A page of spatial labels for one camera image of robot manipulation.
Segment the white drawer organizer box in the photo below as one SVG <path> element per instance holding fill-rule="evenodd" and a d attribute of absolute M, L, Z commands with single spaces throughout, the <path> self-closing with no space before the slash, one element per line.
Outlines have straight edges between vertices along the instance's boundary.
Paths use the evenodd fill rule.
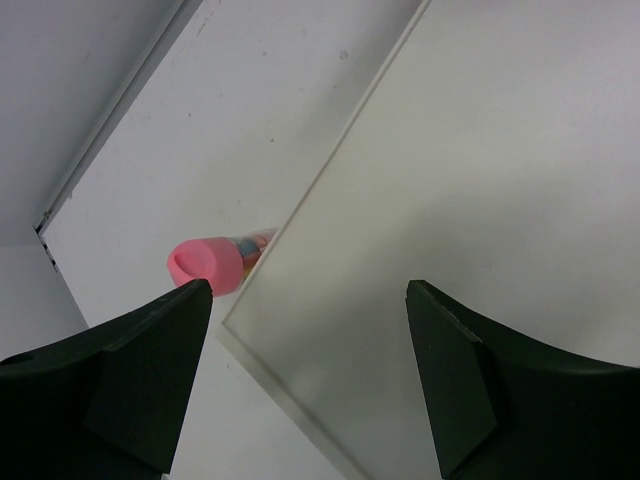
<path fill-rule="evenodd" d="M 439 475 L 405 292 L 639 362 L 639 5 L 426 1 L 218 337 L 343 479 Z"/>

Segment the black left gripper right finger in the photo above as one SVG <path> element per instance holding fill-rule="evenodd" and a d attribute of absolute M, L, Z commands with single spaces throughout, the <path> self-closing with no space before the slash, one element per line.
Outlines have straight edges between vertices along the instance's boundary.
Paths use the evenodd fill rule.
<path fill-rule="evenodd" d="M 635 479 L 639 371 L 504 326 L 422 281 L 406 311 L 445 479 Z"/>

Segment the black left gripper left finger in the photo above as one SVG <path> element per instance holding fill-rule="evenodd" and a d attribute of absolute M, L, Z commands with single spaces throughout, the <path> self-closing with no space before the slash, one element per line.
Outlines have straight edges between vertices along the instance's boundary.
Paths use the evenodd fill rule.
<path fill-rule="evenodd" d="M 1 362 L 4 479 L 170 473 L 213 295 L 191 281 L 120 317 Z"/>

